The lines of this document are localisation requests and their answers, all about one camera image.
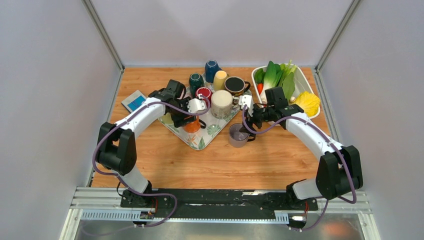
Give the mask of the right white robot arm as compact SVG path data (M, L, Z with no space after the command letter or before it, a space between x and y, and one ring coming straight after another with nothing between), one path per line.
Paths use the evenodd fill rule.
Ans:
M352 193L349 203L357 201L356 190L363 187L363 175L359 150L353 145L344 146L324 133L314 124L297 104L289 104L279 87L265 91L266 104L254 103L252 96L241 95L238 105L242 111L241 132L253 137L266 133L263 123L271 127L281 126L295 135L317 158L316 176L299 180L286 187L286 205L291 209L300 208L311 198L332 200Z

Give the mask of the red mug black handle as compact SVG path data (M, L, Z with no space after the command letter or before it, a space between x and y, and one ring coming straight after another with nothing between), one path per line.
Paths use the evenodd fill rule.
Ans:
M195 97L199 100L206 101L206 106L208 107L212 103L212 90L208 87L200 87L195 92Z

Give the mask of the orange mug black handle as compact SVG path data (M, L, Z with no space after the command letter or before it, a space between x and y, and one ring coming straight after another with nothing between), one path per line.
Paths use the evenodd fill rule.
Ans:
M195 121L187 123L183 127L183 130L189 134L192 134L198 132L200 129L205 129L206 127L207 124L197 116Z

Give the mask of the purple mug black handle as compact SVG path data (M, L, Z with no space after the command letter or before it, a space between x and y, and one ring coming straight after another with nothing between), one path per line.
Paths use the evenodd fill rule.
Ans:
M250 132L241 132L244 126L241 123L232 124L228 130L228 141L234 148L242 148L248 142L252 142L256 139L256 136Z

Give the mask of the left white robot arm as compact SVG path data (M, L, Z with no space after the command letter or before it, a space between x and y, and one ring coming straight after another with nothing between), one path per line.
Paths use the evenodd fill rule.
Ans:
M98 142L92 157L95 171L98 164L109 171L107 175L118 177L129 190L140 207L153 201L150 182L136 167L136 139L158 118L170 114L175 128L196 120L189 115L190 97L185 96L186 87L170 80L165 88L150 93L140 107L116 123L105 122L99 129Z

